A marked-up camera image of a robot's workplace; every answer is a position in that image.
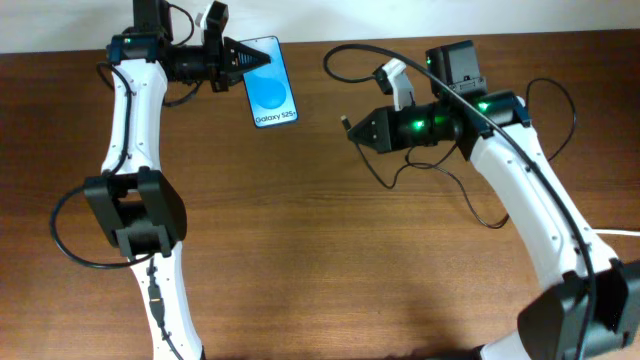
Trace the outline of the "blue Galaxy smartphone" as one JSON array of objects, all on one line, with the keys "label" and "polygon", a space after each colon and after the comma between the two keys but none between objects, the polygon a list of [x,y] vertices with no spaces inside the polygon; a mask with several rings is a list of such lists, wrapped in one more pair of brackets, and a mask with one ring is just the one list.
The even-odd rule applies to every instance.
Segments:
[{"label": "blue Galaxy smartphone", "polygon": [[241,44],[267,54],[271,60],[243,75],[255,127],[262,129],[295,123],[299,114],[278,38],[247,39]]}]

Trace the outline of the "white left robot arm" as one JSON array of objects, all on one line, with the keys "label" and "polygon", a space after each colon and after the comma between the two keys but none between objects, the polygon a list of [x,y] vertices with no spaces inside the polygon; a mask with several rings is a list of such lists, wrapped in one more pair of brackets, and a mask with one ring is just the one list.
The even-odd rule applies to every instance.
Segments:
[{"label": "white left robot arm", "polygon": [[115,96],[110,147],[101,173],[82,191],[108,242],[124,257],[139,286],[155,359],[202,359],[204,345],[193,324],[182,271],[187,214],[164,176],[160,120],[168,86],[215,92],[241,82],[270,57],[224,36],[226,4],[214,1],[198,21],[202,42],[175,43],[167,1],[136,1],[134,24],[113,36],[106,64]]}]

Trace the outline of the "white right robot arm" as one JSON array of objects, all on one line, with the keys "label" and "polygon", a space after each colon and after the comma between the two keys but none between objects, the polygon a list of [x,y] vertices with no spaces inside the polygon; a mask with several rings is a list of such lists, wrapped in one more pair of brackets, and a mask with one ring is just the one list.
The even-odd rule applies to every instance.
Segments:
[{"label": "white right robot arm", "polygon": [[392,105],[347,127],[380,153],[452,141],[494,189],[522,238],[541,294],[511,334],[472,359],[586,359],[631,345],[639,329],[639,265],[621,261],[556,177],[524,101],[489,92],[471,42],[431,49],[420,67],[435,101],[417,105],[410,60],[390,53],[375,73]]}]

